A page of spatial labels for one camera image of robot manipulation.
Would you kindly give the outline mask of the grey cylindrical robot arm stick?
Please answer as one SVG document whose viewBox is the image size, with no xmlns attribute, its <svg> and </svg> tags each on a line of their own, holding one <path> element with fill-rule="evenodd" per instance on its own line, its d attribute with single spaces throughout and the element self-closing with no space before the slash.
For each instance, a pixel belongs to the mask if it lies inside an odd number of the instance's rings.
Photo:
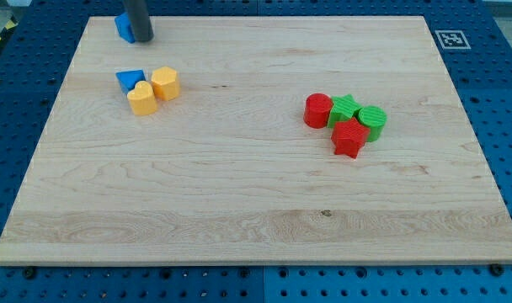
<svg viewBox="0 0 512 303">
<path fill-rule="evenodd" d="M 148 12 L 147 0 L 122 0 L 131 24 L 136 42 L 149 42 L 154 38 L 152 21 Z"/>
</svg>

